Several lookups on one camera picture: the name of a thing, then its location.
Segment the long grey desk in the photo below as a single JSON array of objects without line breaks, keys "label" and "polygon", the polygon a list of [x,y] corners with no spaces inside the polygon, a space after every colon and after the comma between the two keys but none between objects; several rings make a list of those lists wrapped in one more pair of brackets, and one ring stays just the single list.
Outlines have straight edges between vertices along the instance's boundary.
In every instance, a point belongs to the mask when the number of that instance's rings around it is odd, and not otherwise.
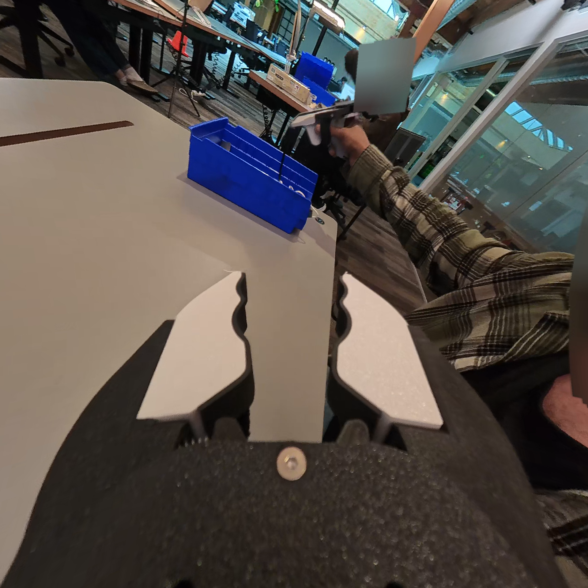
[{"label": "long grey desk", "polygon": [[218,88],[228,88],[236,54],[251,57],[254,63],[263,56],[268,63],[286,65],[283,56],[245,39],[215,19],[209,19],[202,11],[192,6],[190,1],[114,1],[128,9],[120,10],[113,18],[127,22],[137,28],[159,32],[166,35],[168,30],[180,31],[192,42],[192,62],[189,66],[189,79],[196,85],[202,84],[205,60],[208,54],[223,53],[227,49],[229,66],[222,80],[216,81]]}]

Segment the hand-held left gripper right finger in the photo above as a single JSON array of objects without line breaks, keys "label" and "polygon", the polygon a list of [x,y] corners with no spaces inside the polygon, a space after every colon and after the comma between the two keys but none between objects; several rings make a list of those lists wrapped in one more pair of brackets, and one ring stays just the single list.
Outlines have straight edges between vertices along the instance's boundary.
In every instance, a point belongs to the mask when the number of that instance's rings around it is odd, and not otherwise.
[{"label": "hand-held left gripper right finger", "polygon": [[442,414],[401,313],[349,273],[339,280],[336,311],[327,404],[339,424],[359,420],[381,443],[397,426],[441,430]]}]

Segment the wooden-edged desk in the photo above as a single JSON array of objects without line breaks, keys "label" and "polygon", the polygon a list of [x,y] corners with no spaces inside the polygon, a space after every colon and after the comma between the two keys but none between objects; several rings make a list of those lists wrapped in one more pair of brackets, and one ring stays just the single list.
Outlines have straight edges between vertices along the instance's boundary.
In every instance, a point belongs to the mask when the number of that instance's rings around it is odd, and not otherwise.
[{"label": "wooden-edged desk", "polygon": [[[264,130],[259,136],[266,142],[279,145],[288,128],[289,122],[299,114],[312,112],[315,109],[328,109],[339,103],[351,104],[355,111],[355,104],[352,100],[338,101],[331,107],[311,107],[310,105],[302,104],[274,84],[268,82],[266,80],[266,75],[267,73],[258,72],[256,70],[250,70],[248,74],[249,80],[259,85],[257,100],[261,103],[264,109],[268,109],[271,113],[269,119],[264,117]],[[272,126],[278,111],[282,111],[285,114],[285,118],[277,138],[274,139],[272,135]]]}]

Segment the cardboard box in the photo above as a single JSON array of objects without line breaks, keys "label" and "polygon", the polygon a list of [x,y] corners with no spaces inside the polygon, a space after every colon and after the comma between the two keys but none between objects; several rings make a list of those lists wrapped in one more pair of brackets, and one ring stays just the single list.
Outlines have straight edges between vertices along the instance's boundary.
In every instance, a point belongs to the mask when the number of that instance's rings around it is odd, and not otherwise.
[{"label": "cardboard box", "polygon": [[285,72],[275,63],[270,64],[266,80],[302,104],[310,105],[316,99],[307,85]]}]

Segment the blue plastic bin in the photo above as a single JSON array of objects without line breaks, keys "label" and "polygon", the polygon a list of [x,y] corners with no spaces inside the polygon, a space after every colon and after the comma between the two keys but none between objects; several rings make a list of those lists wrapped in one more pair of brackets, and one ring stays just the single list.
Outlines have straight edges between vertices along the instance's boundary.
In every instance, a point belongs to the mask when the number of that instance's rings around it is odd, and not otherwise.
[{"label": "blue plastic bin", "polygon": [[316,172],[226,117],[189,132],[189,180],[285,233],[304,228]]}]

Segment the black tripod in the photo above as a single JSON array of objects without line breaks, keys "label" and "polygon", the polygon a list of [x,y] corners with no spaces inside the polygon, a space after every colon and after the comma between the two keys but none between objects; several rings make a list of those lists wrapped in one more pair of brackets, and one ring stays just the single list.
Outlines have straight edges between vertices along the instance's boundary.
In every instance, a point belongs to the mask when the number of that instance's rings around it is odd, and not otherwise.
[{"label": "black tripod", "polygon": [[[184,1],[183,4],[184,4],[183,15],[182,15],[181,26],[180,26],[179,31],[183,35],[185,35],[185,33],[187,31],[187,13],[188,13],[188,9],[189,9],[189,1]],[[173,111],[173,106],[174,106],[174,102],[175,102],[175,95],[177,93],[176,91],[179,90],[180,88],[183,88],[187,91],[190,90],[187,87],[187,84],[184,82],[184,79],[183,79],[184,76],[183,76],[181,55],[179,55],[178,58],[176,59],[175,66],[171,70],[171,73],[168,75],[168,78],[170,78],[170,77],[173,80],[173,84],[172,84],[172,92],[171,92],[171,95],[170,95],[169,101],[168,101],[168,113],[167,113],[168,119],[172,118],[172,111]],[[196,106],[195,101],[191,100],[189,98],[188,98],[188,100],[189,100],[193,110],[195,111],[196,117],[200,118],[201,114],[200,114],[198,107]]]},{"label": "black tripod", "polygon": [[[326,181],[319,181],[315,187],[312,205],[316,210],[329,214],[336,221],[339,227],[336,243],[347,238],[350,228],[367,208],[365,198],[356,189],[346,187],[342,191],[337,191]],[[347,220],[346,205],[352,205],[356,209],[350,220]]]}]

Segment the orange traffic cone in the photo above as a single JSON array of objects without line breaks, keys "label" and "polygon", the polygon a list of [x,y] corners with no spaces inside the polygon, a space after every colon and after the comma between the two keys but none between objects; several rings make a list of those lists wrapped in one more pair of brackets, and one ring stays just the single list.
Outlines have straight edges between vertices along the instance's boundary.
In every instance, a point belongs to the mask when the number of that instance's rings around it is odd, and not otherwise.
[{"label": "orange traffic cone", "polygon": [[187,53],[187,42],[187,36],[180,31],[176,31],[172,36],[167,36],[165,40],[166,47],[170,50],[174,59],[177,59],[179,55],[182,58],[190,59],[190,55]]}]

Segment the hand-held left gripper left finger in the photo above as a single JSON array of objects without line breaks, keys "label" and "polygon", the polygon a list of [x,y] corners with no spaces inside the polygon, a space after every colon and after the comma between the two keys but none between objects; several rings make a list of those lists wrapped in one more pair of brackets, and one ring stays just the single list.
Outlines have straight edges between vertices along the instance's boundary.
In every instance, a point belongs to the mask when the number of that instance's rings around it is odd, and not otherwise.
[{"label": "hand-held left gripper left finger", "polygon": [[178,313],[137,420],[185,422],[204,440],[219,419],[249,414],[254,370],[246,305],[246,275],[231,271]]}]

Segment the person's right hand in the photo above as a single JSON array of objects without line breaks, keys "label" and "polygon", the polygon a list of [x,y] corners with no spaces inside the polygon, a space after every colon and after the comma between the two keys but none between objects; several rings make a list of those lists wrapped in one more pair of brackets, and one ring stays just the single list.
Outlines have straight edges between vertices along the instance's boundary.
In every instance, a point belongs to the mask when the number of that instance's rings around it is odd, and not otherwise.
[{"label": "person's right hand", "polygon": [[362,125],[354,123],[351,126],[338,127],[334,122],[330,125],[329,154],[348,161],[349,166],[354,166],[357,159],[370,146]]}]

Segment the person's right forearm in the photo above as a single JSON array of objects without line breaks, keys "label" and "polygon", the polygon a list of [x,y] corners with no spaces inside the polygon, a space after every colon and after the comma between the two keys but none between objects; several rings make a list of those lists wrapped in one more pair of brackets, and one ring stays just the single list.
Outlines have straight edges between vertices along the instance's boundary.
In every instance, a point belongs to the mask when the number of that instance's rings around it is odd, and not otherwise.
[{"label": "person's right forearm", "polygon": [[490,273],[499,246],[471,229],[446,204],[426,195],[375,146],[350,161],[349,182],[388,221],[411,262],[437,296]]}]

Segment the black office chair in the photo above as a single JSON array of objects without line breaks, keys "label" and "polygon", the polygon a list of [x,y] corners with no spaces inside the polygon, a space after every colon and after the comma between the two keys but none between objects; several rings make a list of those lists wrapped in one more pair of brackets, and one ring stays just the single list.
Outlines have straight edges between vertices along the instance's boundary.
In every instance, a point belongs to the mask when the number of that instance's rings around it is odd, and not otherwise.
[{"label": "black office chair", "polygon": [[56,56],[55,63],[65,66],[65,55],[75,56],[75,48],[70,41],[64,39],[43,22],[45,17],[40,10],[45,1],[12,1],[12,5],[1,5],[1,29],[14,27],[18,30],[24,65],[1,55],[1,65],[21,77],[43,78],[40,60],[39,40],[51,48]]}]

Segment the blue storage crate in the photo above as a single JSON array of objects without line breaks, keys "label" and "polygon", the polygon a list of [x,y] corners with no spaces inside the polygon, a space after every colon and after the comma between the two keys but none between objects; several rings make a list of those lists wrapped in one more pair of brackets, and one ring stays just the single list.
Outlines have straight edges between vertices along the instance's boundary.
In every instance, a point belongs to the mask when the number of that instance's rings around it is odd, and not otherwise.
[{"label": "blue storage crate", "polygon": [[336,99],[327,87],[334,73],[333,64],[303,51],[296,64],[293,76],[309,88],[311,101],[316,105],[331,107]]}]

